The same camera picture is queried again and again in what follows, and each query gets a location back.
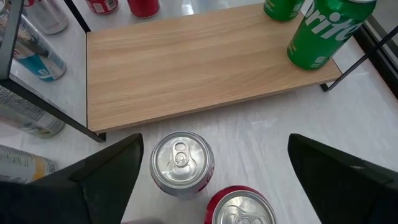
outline sprite can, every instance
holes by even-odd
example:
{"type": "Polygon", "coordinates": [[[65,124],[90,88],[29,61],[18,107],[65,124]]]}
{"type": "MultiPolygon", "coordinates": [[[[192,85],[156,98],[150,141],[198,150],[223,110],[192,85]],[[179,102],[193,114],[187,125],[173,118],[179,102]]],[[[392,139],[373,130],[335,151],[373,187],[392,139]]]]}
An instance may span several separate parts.
{"type": "Polygon", "coordinates": [[[307,70],[321,68],[375,6],[376,0],[314,0],[287,47],[289,59],[307,70]]]}
{"type": "Polygon", "coordinates": [[[289,21],[300,12],[304,0],[266,0],[264,12],[276,21],[289,21]]]}

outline white table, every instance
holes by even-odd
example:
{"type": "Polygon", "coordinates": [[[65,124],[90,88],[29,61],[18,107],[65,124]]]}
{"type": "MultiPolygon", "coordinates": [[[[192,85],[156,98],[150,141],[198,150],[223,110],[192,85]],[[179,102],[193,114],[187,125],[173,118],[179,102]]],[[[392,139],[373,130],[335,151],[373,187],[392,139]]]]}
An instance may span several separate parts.
{"type": "MultiPolygon", "coordinates": [[[[75,3],[93,30],[144,21],[130,15],[125,0],[119,1],[118,11],[109,17],[92,15],[84,1],[75,3]]],[[[158,16],[172,17],[242,4],[237,0],[214,1],[162,0],[158,16]],[[202,3],[209,7],[200,7],[202,3]]],[[[362,55],[356,41],[350,39],[334,59],[345,71],[362,55]]],[[[110,132],[102,144],[69,126],[53,138],[39,139],[0,124],[0,144],[48,157],[64,168],[125,136],[142,133],[144,158],[123,221],[157,217],[164,223],[203,223],[210,197],[224,187],[241,184],[264,194],[279,223],[313,224],[320,221],[291,166],[287,154],[289,134],[300,133],[398,170],[397,127],[397,100],[366,61],[328,93],[312,86],[110,132]],[[204,193],[194,200],[181,201],[163,193],[149,173],[149,156],[156,142],[168,133],[181,130],[203,136],[212,146],[216,160],[213,178],[204,193]]]]}

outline wooden shelf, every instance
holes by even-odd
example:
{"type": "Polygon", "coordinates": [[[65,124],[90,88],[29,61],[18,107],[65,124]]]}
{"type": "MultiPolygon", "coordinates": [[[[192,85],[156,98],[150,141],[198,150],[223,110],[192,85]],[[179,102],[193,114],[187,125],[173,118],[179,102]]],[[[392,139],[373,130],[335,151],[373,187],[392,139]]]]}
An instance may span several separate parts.
{"type": "Polygon", "coordinates": [[[331,60],[306,71],[287,57],[302,20],[262,4],[90,32],[88,127],[97,133],[336,80],[331,60]]]}

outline wooden board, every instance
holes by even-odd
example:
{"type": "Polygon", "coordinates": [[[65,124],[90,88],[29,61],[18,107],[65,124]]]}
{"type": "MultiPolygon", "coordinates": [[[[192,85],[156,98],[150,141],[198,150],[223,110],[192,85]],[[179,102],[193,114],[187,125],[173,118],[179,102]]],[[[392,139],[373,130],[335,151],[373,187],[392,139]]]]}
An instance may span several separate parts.
{"type": "Polygon", "coordinates": [[[331,60],[305,71],[287,57],[302,20],[262,4],[90,32],[88,127],[97,133],[336,80],[331,60]]]}

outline black metal rack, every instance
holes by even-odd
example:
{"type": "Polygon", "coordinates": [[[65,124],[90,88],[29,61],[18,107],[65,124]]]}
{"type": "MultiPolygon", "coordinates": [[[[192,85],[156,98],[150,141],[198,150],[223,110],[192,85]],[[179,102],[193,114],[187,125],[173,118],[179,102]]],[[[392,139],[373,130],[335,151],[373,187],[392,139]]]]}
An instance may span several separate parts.
{"type": "MultiPolygon", "coordinates": [[[[85,22],[84,18],[81,16],[79,10],[76,8],[72,0],[64,0],[64,1],[65,4],[68,6],[69,10],[72,12],[75,19],[78,21],[81,28],[85,31],[85,34],[90,32],[91,31],[90,28],[88,27],[87,23],[85,22]]],[[[56,107],[52,106],[50,103],[47,103],[45,100],[41,99],[40,97],[36,96],[32,92],[24,88],[22,85],[10,79],[12,54],[16,43],[16,37],[17,37],[19,22],[21,20],[23,4],[24,4],[23,1],[13,1],[10,8],[9,18],[6,24],[6,32],[3,37],[3,44],[0,48],[0,85],[7,88],[8,90],[11,90],[15,94],[23,97],[32,104],[42,108],[48,113],[54,115],[58,119],[61,119],[65,123],[69,124],[73,128],[79,130],[80,132],[94,139],[95,141],[104,142],[106,140],[106,133],[96,134],[90,131],[86,126],[75,121],[73,118],[69,117],[64,112],[60,111],[56,107]]],[[[369,41],[365,40],[366,38],[369,38],[366,36],[366,29],[362,26],[354,36],[359,42],[359,44],[361,44],[362,48],[364,49],[365,55],[362,56],[356,63],[354,63],[354,65],[352,65],[346,72],[344,72],[331,86],[328,86],[326,83],[321,84],[322,90],[323,91],[332,90],[335,86],[337,86],[337,84],[339,84],[340,81],[342,81],[347,75],[349,75],[355,68],[357,68],[366,59],[378,58],[379,54],[378,52],[381,49],[381,47],[387,41],[391,40],[391,38],[397,33],[398,33],[398,27],[396,27],[393,31],[387,34],[380,42],[375,43],[373,40],[372,44],[369,44],[369,41]]],[[[384,68],[384,66],[379,65],[380,64],[379,59],[372,60],[372,63],[377,64],[375,65],[376,68],[377,67],[384,68]]]]}

